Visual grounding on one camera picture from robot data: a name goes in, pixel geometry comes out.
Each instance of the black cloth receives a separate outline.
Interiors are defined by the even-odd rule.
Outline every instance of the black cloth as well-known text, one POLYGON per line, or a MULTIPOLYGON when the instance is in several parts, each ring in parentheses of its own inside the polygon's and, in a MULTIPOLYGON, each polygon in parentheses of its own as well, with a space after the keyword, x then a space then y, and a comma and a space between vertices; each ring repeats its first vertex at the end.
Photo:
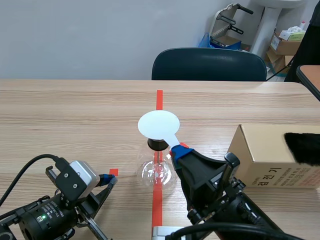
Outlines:
POLYGON ((320 26, 309 25, 296 52, 285 82, 299 83, 297 67, 301 65, 320 65, 320 26))
POLYGON ((320 1, 315 6, 315 9, 310 20, 310 25, 320 27, 320 1))

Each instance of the white pedestal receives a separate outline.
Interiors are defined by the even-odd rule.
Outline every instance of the white pedestal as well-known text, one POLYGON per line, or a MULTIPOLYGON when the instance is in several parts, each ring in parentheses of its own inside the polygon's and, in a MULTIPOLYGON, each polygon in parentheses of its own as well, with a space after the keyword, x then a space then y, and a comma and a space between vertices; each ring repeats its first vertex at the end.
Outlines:
POLYGON ((265 7, 263 17, 250 49, 251 53, 257 54, 261 58, 265 57, 281 10, 281 8, 265 7))

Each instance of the cardboard box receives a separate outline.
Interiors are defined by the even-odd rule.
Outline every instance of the cardboard box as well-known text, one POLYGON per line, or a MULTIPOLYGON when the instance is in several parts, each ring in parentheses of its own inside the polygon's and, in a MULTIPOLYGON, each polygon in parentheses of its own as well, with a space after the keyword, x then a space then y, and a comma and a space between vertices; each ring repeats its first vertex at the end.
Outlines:
POLYGON ((227 35, 221 36, 219 38, 212 38, 210 43, 217 49, 241 49, 241 40, 227 35))
MULTIPOLYGON (((277 55, 271 48, 269 47, 268 51, 266 52, 267 61, 266 65, 271 69, 272 73, 275 74, 285 66, 289 64, 291 59, 294 56, 287 56, 287 55, 277 55)), ((289 72, 290 67, 285 68, 281 72, 277 74, 279 77, 285 77, 289 72)))
POLYGON ((320 166, 297 163, 285 133, 320 134, 320 125, 239 125, 228 149, 240 160, 235 177, 248 187, 318 188, 320 166))
POLYGON ((283 40, 279 38, 279 36, 276 33, 273 33, 270 47, 277 55, 293 56, 297 53, 300 43, 300 41, 283 40))
POLYGON ((301 42, 305 36, 305 31, 303 32, 290 32, 290 31, 281 31, 279 38, 286 41, 298 41, 301 42))

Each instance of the black cable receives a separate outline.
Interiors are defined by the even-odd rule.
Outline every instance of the black cable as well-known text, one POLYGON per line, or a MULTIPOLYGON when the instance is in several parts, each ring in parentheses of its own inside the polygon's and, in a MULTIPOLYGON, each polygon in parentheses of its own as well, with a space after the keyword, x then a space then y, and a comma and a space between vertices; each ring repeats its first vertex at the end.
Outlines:
POLYGON ((178 240, 183 236, 205 231, 250 233, 255 235, 276 238, 278 240, 303 240, 302 238, 266 227, 228 222, 203 223, 198 225, 187 226, 176 232, 171 233, 170 235, 167 235, 165 237, 165 240, 178 240))
POLYGON ((275 74, 273 74, 271 77, 269 77, 266 81, 272 79, 274 76, 278 75, 278 73, 282 72, 283 70, 285 70, 286 68, 290 67, 292 65, 292 62, 294 61, 295 56, 293 56, 293 58, 289 61, 288 65, 284 66, 283 68, 281 68, 279 71, 277 71, 275 74))
POLYGON ((52 159, 55 162, 59 159, 57 156, 52 155, 52 154, 42 154, 39 156, 36 156, 35 158, 31 159, 21 170, 20 172, 17 174, 17 176, 14 178, 14 180, 12 181, 12 183, 10 184, 10 186, 8 187, 8 189, 5 191, 5 193, 3 194, 2 198, 0 199, 0 207, 1 205, 4 203, 4 201, 7 199, 8 195, 11 193, 12 189, 15 187, 15 185, 17 184, 17 182, 19 181, 19 179, 21 178, 21 176, 25 173, 25 171, 32 165, 34 164, 36 161, 40 160, 40 159, 52 159))
POLYGON ((43 200, 48 200, 48 199, 50 199, 50 197, 48 195, 46 195, 46 196, 43 196, 43 197, 39 198, 37 201, 33 201, 33 202, 31 202, 31 203, 29 203, 27 205, 24 205, 24 206, 18 207, 16 209, 13 209, 11 211, 8 211, 8 212, 0 215, 0 221, 2 219, 5 219, 5 218, 15 214, 16 211, 18 211, 19 209, 25 209, 25 208, 31 207, 32 205, 36 204, 37 202, 41 202, 42 203, 43 200))

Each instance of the glass flask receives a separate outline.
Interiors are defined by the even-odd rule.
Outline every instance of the glass flask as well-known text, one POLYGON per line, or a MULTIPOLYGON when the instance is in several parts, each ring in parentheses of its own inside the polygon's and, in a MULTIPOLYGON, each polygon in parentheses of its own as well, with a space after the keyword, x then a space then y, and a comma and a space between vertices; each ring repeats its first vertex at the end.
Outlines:
POLYGON ((177 181, 170 147, 164 140, 148 139, 137 153, 137 177, 148 189, 170 192, 177 181))

